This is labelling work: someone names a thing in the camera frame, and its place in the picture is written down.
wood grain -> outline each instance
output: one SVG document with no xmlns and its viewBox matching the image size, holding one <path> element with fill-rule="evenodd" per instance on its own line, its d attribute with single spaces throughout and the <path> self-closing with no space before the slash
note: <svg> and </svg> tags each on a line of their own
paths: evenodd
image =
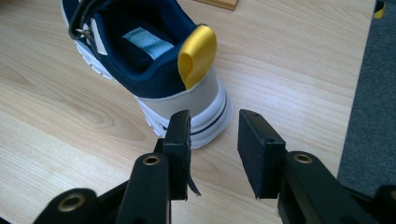
<svg viewBox="0 0 396 224">
<path fill-rule="evenodd" d="M 215 7 L 222 7 L 234 11 L 238 0 L 195 0 Z"/>
<path fill-rule="evenodd" d="M 336 175 L 374 0 L 244 0 L 235 11 L 178 1 L 218 36 L 215 69 L 234 105 L 230 127 L 192 153 L 202 197 L 173 203 L 174 223 L 280 223 L 256 201 L 236 151 L 238 111 L 261 113 L 288 150 Z M 59 1 L 0 2 L 0 217 L 31 223 L 72 188 L 125 181 L 157 136 L 131 93 L 85 64 Z"/>
</svg>

yellow object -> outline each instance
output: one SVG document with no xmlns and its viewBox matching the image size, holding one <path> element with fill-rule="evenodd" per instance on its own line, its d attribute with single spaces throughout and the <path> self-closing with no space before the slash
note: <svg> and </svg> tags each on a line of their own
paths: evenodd
<svg viewBox="0 0 396 224">
<path fill-rule="evenodd" d="M 385 3 L 381 2 L 378 8 L 375 9 L 374 19 L 382 19 L 384 15 L 385 15 Z"/>
<path fill-rule="evenodd" d="M 200 25 L 187 37 L 177 58 L 178 72 L 189 90 L 205 77 L 215 60 L 217 40 L 215 32 Z"/>
</svg>

